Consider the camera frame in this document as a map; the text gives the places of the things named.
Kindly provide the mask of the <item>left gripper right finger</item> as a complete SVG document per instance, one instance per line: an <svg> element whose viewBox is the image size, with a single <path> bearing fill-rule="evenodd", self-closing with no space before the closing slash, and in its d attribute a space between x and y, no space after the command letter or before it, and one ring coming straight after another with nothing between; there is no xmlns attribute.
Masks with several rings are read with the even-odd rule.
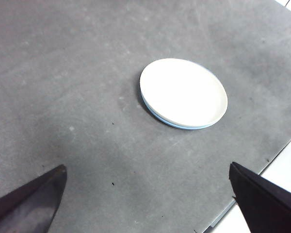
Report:
<svg viewBox="0 0 291 233"><path fill-rule="evenodd" d="M229 180L252 233L291 233L291 192L232 162Z"/></svg>

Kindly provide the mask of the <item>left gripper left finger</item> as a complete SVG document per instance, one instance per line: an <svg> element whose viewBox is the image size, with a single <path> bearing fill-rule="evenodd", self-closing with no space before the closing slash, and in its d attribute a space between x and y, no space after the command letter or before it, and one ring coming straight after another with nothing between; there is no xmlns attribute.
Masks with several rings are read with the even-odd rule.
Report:
<svg viewBox="0 0 291 233"><path fill-rule="evenodd" d="M47 233L67 181L64 165L0 198L0 233Z"/></svg>

